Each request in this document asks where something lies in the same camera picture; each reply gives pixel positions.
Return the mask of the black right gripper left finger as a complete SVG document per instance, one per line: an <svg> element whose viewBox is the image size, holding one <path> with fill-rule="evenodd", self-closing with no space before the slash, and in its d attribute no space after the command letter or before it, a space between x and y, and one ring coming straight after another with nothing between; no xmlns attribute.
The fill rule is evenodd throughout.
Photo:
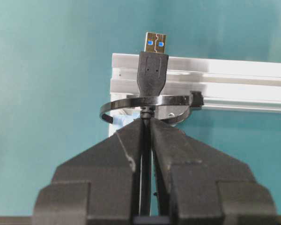
<svg viewBox="0 0 281 225"><path fill-rule="evenodd" d="M56 168L34 206L36 225L129 225L139 211L143 122Z"/></svg>

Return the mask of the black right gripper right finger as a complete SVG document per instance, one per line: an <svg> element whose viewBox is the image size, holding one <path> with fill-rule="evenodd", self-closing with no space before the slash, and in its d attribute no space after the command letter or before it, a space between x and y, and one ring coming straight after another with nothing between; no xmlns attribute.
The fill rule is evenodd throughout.
<svg viewBox="0 0 281 225"><path fill-rule="evenodd" d="M158 119L150 122L158 210L174 225L274 225L275 203L249 166Z"/></svg>

